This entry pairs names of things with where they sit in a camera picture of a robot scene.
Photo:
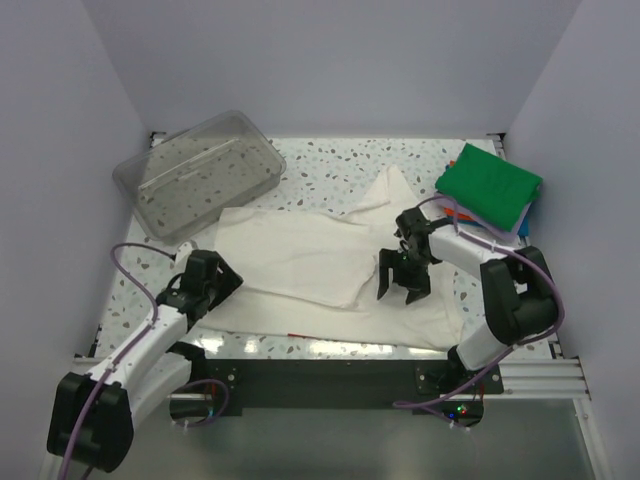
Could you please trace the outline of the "white t shirt red print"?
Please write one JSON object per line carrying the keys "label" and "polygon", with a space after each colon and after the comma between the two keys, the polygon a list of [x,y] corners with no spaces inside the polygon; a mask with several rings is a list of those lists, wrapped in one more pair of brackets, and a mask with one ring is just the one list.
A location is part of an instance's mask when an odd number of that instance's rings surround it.
{"label": "white t shirt red print", "polygon": [[343,216],[225,209],[211,246],[244,283],[200,326],[447,350],[463,329],[452,267],[430,267],[431,292],[412,304],[397,286],[377,296],[378,254],[396,248],[395,219],[417,202],[401,170],[390,166]]}

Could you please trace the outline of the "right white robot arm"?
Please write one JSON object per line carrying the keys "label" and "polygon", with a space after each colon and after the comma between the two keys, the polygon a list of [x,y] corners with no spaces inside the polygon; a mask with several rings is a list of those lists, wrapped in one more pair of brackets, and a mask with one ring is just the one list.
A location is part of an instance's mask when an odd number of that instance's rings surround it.
{"label": "right white robot arm", "polygon": [[431,293],[429,267],[441,263],[464,270],[480,282],[485,324],[447,352],[443,373],[434,379],[443,393],[469,392],[516,346],[554,333],[565,316],[560,294],[542,252],[490,243],[462,230],[454,220],[431,221],[420,207],[396,218],[399,247],[378,255],[377,297],[394,283],[410,305]]}

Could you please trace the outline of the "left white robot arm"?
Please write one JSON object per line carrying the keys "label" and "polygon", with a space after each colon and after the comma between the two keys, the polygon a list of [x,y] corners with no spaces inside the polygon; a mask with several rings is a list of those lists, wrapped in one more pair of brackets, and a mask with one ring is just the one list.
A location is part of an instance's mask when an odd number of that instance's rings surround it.
{"label": "left white robot arm", "polygon": [[58,456],[58,478],[73,462],[88,472],[114,471],[123,462],[136,429],[170,394],[212,391],[206,413],[182,428],[208,425],[227,409],[231,387],[211,377],[204,350],[184,337],[243,283],[222,256],[195,249],[173,254],[183,263],[158,294],[140,326],[100,363],[83,374],[70,372],[59,382],[47,437],[47,450]]}

